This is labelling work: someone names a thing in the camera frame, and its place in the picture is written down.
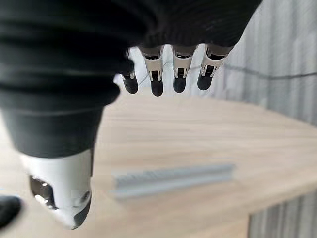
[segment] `robotic hand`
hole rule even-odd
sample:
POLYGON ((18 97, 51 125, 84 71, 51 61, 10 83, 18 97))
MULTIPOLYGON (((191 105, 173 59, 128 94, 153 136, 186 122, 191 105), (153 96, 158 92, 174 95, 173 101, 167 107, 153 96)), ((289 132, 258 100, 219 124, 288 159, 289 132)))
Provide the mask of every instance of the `robotic hand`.
POLYGON ((181 93, 205 43, 198 87, 206 90, 260 2, 0 0, 0 107, 34 198, 71 229, 85 220, 96 133, 119 94, 113 77, 138 90, 129 47, 139 46, 160 96, 164 44, 181 93))

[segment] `black fabric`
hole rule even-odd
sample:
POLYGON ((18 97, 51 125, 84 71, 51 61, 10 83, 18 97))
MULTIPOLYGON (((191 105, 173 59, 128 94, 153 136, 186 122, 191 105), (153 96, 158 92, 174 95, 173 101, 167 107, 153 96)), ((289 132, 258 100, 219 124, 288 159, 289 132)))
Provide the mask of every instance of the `black fabric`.
POLYGON ((60 115, 3 111, 18 151, 38 158, 59 158, 93 149, 103 108, 60 115))

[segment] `wire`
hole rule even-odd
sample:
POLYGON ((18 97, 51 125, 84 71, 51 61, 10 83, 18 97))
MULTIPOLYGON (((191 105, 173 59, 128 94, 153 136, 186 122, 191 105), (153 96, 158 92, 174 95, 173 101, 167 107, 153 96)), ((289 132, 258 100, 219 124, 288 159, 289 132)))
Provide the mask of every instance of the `wire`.
POLYGON ((304 74, 294 74, 294 75, 271 76, 271 75, 266 75, 266 74, 260 73, 258 71, 249 69, 249 68, 234 66, 234 65, 230 65, 230 64, 226 64, 226 63, 223 65, 223 67, 227 68, 229 70, 239 71, 239 72, 243 72, 246 74, 251 74, 251 75, 254 75, 260 79, 268 79, 268 80, 285 80, 285 79, 305 78, 305 77, 310 77, 310 76, 317 76, 317 72, 304 73, 304 74))

